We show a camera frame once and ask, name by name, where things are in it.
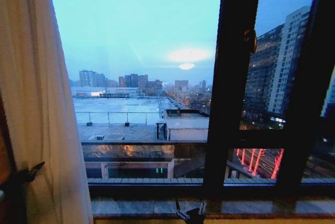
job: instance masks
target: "window handle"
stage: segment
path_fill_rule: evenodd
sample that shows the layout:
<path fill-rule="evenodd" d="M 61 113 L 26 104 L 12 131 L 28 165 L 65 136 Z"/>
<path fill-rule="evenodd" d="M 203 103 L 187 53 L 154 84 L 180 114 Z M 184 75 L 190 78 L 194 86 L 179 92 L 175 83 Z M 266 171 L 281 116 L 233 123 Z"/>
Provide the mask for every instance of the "window handle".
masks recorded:
<path fill-rule="evenodd" d="M 243 39 L 248 44 L 250 48 L 250 53 L 252 54 L 256 53 L 256 49 L 257 49 L 256 31 L 254 29 L 253 30 L 247 29 L 244 32 Z"/>

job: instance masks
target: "fence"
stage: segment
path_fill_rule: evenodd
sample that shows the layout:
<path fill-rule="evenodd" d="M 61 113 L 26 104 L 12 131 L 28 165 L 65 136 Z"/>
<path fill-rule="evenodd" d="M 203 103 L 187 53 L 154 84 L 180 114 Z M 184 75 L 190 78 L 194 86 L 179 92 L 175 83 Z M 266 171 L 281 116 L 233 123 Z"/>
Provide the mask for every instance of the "fence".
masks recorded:
<path fill-rule="evenodd" d="M 125 113 L 78 111 L 75 113 L 78 124 L 92 122 L 94 124 L 123 125 L 129 122 L 134 125 L 155 125 L 160 119 L 160 113 Z"/>

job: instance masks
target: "curtain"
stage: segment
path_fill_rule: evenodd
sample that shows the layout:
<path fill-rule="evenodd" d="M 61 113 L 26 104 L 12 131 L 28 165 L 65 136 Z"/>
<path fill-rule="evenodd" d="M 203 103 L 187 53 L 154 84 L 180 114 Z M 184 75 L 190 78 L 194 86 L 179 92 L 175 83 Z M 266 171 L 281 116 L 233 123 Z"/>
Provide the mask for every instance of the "curtain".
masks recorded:
<path fill-rule="evenodd" d="M 52 0 L 0 0 L 0 91 L 17 168 L 45 161 L 26 187 L 28 223 L 93 223 Z"/>

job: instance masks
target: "window latch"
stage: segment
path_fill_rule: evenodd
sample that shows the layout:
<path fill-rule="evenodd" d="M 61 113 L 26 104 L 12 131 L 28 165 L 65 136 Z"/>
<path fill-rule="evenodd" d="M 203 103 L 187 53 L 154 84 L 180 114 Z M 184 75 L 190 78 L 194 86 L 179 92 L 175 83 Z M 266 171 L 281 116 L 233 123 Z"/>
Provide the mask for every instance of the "window latch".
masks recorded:
<path fill-rule="evenodd" d="M 185 221 L 186 224 L 203 224 L 205 220 L 205 208 L 206 202 L 202 200 L 200 208 L 196 207 L 187 211 L 186 213 L 181 212 L 178 199 L 176 198 L 176 213 L 181 219 Z"/>
<path fill-rule="evenodd" d="M 243 39 L 248 44 L 250 53 L 252 54 L 256 53 L 256 49 L 257 49 L 256 31 L 254 29 L 253 30 L 247 29 L 244 32 Z"/>

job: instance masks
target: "distant building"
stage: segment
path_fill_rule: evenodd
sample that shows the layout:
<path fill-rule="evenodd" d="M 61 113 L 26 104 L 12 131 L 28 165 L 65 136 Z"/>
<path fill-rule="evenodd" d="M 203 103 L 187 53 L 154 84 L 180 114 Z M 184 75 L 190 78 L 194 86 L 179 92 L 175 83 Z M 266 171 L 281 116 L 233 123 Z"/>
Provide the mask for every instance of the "distant building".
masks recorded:
<path fill-rule="evenodd" d="M 130 85 L 130 75 L 125 75 L 125 85 L 124 87 L 131 87 Z"/>
<path fill-rule="evenodd" d="M 97 86 L 106 87 L 106 78 L 104 74 L 96 74 Z"/>
<path fill-rule="evenodd" d="M 204 91 L 206 89 L 206 81 L 205 80 L 200 81 L 199 87 L 202 91 Z"/>
<path fill-rule="evenodd" d="M 110 94 L 129 94 L 132 96 L 140 95 L 140 88 L 137 87 L 72 87 L 72 96 L 75 97 L 100 97 L 100 94 L 106 93 Z"/>
<path fill-rule="evenodd" d="M 138 87 L 138 75 L 137 74 L 130 75 L 130 87 Z"/>
<path fill-rule="evenodd" d="M 138 87 L 141 89 L 146 89 L 148 86 L 148 75 L 139 75 L 138 76 Z"/>
<path fill-rule="evenodd" d="M 118 87 L 118 83 L 115 80 L 106 79 L 106 87 Z"/>
<path fill-rule="evenodd" d="M 182 88 L 181 88 L 182 86 L 186 86 L 187 89 L 188 89 L 188 80 L 175 80 L 175 81 L 174 81 L 174 87 L 175 87 L 176 89 L 181 90 L 181 89 L 182 89 Z"/>
<path fill-rule="evenodd" d="M 79 71 L 80 86 L 97 87 L 97 73 L 95 71 Z"/>
<path fill-rule="evenodd" d="M 159 79 L 155 80 L 156 90 L 163 90 L 163 82 L 159 81 Z"/>
<path fill-rule="evenodd" d="M 125 87 L 125 78 L 123 76 L 119 76 L 119 87 Z"/>
<path fill-rule="evenodd" d="M 69 81 L 70 81 L 70 87 L 79 87 L 80 86 L 80 80 L 73 81 L 73 80 L 69 79 Z"/>

